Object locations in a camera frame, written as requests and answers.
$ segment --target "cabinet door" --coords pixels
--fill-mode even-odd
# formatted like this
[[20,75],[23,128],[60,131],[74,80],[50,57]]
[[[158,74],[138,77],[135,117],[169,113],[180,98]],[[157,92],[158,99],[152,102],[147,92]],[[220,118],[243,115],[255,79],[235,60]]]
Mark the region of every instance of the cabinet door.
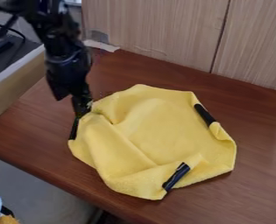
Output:
[[124,50],[209,71],[228,0],[85,0],[86,30]]
[[231,1],[213,72],[276,89],[276,1]]

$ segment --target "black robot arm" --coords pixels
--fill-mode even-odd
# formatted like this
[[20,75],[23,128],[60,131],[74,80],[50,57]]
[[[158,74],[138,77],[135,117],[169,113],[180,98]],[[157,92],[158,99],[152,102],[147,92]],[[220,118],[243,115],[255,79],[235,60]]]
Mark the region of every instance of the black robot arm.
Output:
[[72,95],[78,120],[90,111],[92,97],[86,76],[92,66],[89,50],[79,40],[79,25],[70,16],[63,0],[0,0],[0,11],[11,19],[0,29],[0,37],[19,17],[23,17],[37,33],[46,49],[46,79],[56,100]]

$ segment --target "yellow towel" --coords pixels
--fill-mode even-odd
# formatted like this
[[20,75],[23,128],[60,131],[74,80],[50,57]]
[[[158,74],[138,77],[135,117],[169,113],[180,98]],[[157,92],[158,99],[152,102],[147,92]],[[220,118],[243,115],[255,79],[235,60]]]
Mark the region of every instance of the yellow towel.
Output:
[[173,188],[232,171],[237,151],[194,93],[145,85],[95,102],[68,145],[109,188],[149,200],[166,195],[182,163],[189,171]]

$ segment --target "wire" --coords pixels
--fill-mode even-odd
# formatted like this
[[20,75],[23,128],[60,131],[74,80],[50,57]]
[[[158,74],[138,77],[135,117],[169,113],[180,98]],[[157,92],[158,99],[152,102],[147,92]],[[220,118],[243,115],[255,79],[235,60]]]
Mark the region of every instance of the wire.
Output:
[[18,48],[16,49],[16,51],[12,54],[12,56],[6,62],[6,66],[8,67],[11,64],[11,62],[13,61],[14,57],[16,56],[16,54],[19,53],[19,51],[21,50],[22,46],[25,44],[26,36],[22,32],[17,31],[17,30],[15,30],[13,28],[7,28],[7,27],[5,27],[2,24],[0,24],[0,27],[1,28],[6,28],[10,32],[15,32],[17,35],[19,35],[22,38],[22,41],[21,41],[20,45],[18,46]]

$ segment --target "wooden table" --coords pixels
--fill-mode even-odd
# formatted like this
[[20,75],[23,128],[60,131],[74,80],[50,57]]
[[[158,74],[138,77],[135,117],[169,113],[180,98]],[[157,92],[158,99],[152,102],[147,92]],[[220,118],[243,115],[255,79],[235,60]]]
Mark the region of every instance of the wooden table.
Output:
[[1,115],[0,159],[133,223],[276,223],[276,91],[125,51],[97,60],[88,82],[95,99],[137,83],[194,91],[237,141],[235,170],[161,201],[113,192],[71,155],[71,103],[44,79]]

